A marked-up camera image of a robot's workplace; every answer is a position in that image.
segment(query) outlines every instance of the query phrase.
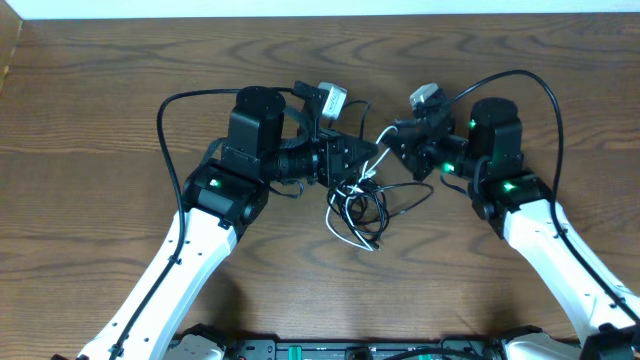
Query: wooden table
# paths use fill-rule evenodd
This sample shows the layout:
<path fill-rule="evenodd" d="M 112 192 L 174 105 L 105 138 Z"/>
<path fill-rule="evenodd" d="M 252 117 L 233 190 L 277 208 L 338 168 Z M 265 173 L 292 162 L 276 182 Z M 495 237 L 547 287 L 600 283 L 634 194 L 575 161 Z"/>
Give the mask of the wooden table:
<path fill-rule="evenodd" d="M 201 88 L 333 81 L 374 101 L 365 131 L 374 139 L 410 114 L 408 95 L 423 83 L 453 95 L 496 72 L 532 70 L 565 118 L 560 201 L 640 291 L 639 24 L 640 15 L 27 22 L 0 97 L 0 357 L 73 356 L 120 307 L 176 209 L 157 107 Z M 557 138 L 546 95 L 526 78 L 486 86 L 456 106 L 461 131 L 487 96 L 516 101 L 527 164 L 550 184 Z M 232 103 L 171 105 L 166 135 L 182 179 L 226 135 Z M 337 127 L 355 134 L 358 120 L 354 108 Z M 384 181 L 409 179 L 395 159 L 384 166 Z M 529 264 L 467 199 L 427 181 L 435 195 L 394 219 L 374 254 L 327 231 L 320 186 L 299 201 L 271 197 L 182 328 L 427 339 L 536 324 L 574 338 Z"/>

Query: robotic arm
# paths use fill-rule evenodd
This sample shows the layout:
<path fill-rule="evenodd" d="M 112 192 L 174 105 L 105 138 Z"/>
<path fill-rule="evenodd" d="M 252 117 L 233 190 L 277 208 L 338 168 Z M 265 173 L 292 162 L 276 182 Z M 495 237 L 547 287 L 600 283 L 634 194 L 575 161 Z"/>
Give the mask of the robotic arm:
<path fill-rule="evenodd" d="M 283 90 L 305 101 L 301 111 L 287 106 L 279 93 Z M 132 293 L 78 359 L 221 359 L 221 347 L 198 343 L 197 338 L 183 340 L 170 351 L 167 346 L 204 282 L 266 205 L 270 182 L 286 184 L 306 178 L 309 184 L 332 188 L 377 154 L 375 144 L 319 126 L 321 117 L 337 119 L 345 98 L 344 89 L 327 83 L 237 91 L 229 137 L 216 143 L 224 143 L 221 159 L 209 159 L 213 146 L 185 183 L 186 231 L 180 257 L 172 258 L 180 239 L 178 213 Z M 436 84 L 421 87 L 410 97 L 413 118 L 396 120 L 393 125 L 398 132 L 385 135 L 382 142 L 416 181 L 423 181 L 434 169 L 469 180 L 466 190 L 457 190 L 470 197 L 473 209 L 498 237 L 531 263 L 567 313 L 582 345 L 580 352 L 542 333 L 519 334 L 503 341 L 505 357 L 633 358 L 640 348 L 640 331 L 637 317 L 629 313 L 640 312 L 640 299 L 579 237 L 554 193 L 523 167 L 522 124 L 516 105 L 500 98 L 477 102 L 469 137 L 463 138 L 455 135 L 451 111 L 457 98 L 450 101 Z M 281 139 L 285 115 L 299 124 L 296 138 Z M 556 231 L 552 203 L 562 234 Z M 175 266 L 154 289 L 167 261 Z M 123 331 L 134 315 L 133 326 Z M 123 333 L 125 342 L 118 344 Z"/>

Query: white background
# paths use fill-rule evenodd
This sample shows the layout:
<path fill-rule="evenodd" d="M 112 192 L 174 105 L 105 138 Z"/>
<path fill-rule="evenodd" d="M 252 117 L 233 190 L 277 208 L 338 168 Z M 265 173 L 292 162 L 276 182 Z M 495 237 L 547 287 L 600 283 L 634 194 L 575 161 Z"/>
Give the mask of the white background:
<path fill-rule="evenodd" d="M 7 0 L 25 20 L 640 12 L 640 0 Z"/>

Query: green light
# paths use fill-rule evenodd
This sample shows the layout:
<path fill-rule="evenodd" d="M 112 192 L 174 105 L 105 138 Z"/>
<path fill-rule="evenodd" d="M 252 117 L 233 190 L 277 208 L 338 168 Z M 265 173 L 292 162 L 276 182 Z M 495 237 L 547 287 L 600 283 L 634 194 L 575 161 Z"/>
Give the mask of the green light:
<path fill-rule="evenodd" d="M 516 187 L 516 186 L 515 186 L 515 185 L 513 185 L 512 183 L 504 183 L 504 185 L 503 185 L 503 186 L 504 186 L 504 189 L 505 189 L 506 191 L 511 191 L 511 190 L 515 189 L 515 187 Z"/>

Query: white cable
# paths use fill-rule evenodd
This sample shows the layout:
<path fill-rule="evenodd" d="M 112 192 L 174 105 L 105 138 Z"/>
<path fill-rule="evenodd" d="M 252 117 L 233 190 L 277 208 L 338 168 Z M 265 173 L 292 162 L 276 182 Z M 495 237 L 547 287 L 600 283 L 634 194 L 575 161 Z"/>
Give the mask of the white cable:
<path fill-rule="evenodd" d="M 384 130 L 382 131 L 382 133 L 380 133 L 380 135 L 378 136 L 378 139 L 376 140 L 376 145 L 380 144 L 380 141 L 382 141 L 382 138 L 384 137 L 384 135 L 385 135 L 389 130 L 395 130 L 395 131 L 396 131 L 396 133 L 398 133 L 398 128 L 397 128 L 397 127 L 395 127 L 395 126 L 393 126 L 393 125 L 388 126 L 388 127 L 387 127 L 386 129 L 384 129 Z M 391 149 L 390 149 L 390 148 L 389 148 L 389 149 L 387 149 L 387 150 L 385 150 L 385 151 L 382 153 L 382 155 L 380 155 L 380 157 L 378 158 L 378 160 L 376 160 L 376 162 L 375 162 L 375 163 L 371 166 L 371 168 L 369 168 L 368 170 L 367 170 L 367 165 L 369 164 L 369 160 L 365 161 L 364 165 L 362 166 L 362 176 L 360 176 L 360 179 L 358 179 L 358 184 L 359 184 L 362 180 L 364 180 L 364 179 L 366 179 L 366 178 L 371 178 L 371 177 L 374 177 L 374 176 L 375 176 L 376 172 L 374 171 L 374 169 L 375 169 L 375 168 L 376 168 L 376 167 L 377 167 L 377 166 L 382 162 L 382 159 L 384 159 L 384 158 L 385 158 L 385 156 L 387 156 L 387 154 L 389 153 L 389 151 L 391 151 Z M 349 201 L 351 201 L 351 199 L 352 199 L 352 197 L 351 197 L 350 195 L 352 195 L 352 194 L 353 194 L 353 193 L 355 193 L 355 192 L 362 192 L 362 190 L 360 190 L 360 188 L 358 187 L 358 185 L 357 185 L 357 184 L 356 184 L 355 186 L 349 186 L 349 188 L 351 189 L 351 193 L 349 194 L 349 196 L 347 196 L 346 194 L 344 194 L 344 193 L 342 193 L 342 192 L 338 191 L 337 189 L 336 189 L 336 192 L 337 192 L 337 193 L 339 193 L 342 197 L 345 197 L 345 198 L 346 198 L 346 201 L 345 201 L 344 206 L 345 206 L 345 213 L 346 213 L 346 215 L 347 215 L 347 220 L 349 221 L 349 224 L 350 224 L 352 227 L 355 227 L 353 220 L 351 220 L 351 215 L 349 214 L 349 211 L 348 211 L 348 208 L 349 208 Z M 331 203 L 331 204 L 333 204 L 333 201 L 335 200 L 335 198 L 336 198 L 336 195 L 334 194 L 334 195 L 331 197 L 331 201 L 330 201 L 330 203 Z M 366 241 L 366 239 L 365 239 L 365 238 L 364 238 L 364 237 L 363 237 L 359 232 L 357 232 L 357 231 L 356 231 L 356 237 L 358 238 L 358 240 L 360 240 L 360 242 L 361 242 L 362 244 L 364 244 L 364 246 L 363 246 L 363 245 L 360 245 L 360 244 L 356 244 L 356 243 L 354 243 L 353 241 L 351 241 L 351 240 L 349 240 L 349 239 L 347 239 L 347 238 L 343 237 L 342 235 L 338 234 L 338 232 L 336 231 L 336 229 L 331 225 L 331 222 L 329 221 L 329 215 L 330 215 L 330 214 L 331 214 L 331 206 L 329 206 L 329 207 L 327 208 L 327 214 L 326 214 L 326 216 L 325 216 L 325 223 L 327 224 L 327 227 L 329 228 L 329 231 L 331 231 L 331 232 L 333 233 L 333 235 L 335 235 L 338 239 L 340 239 L 340 240 L 342 240 L 342 241 L 344 241 L 344 242 L 346 242 L 346 243 L 348 243 L 348 244 L 351 244 L 351 245 L 353 245 L 353 246 L 355 246 L 355 247 L 358 247 L 358 248 L 360 248 L 360 249 L 367 250 L 367 251 L 373 251 L 373 248 L 371 247 L 371 245 L 370 245 L 370 244 Z"/>

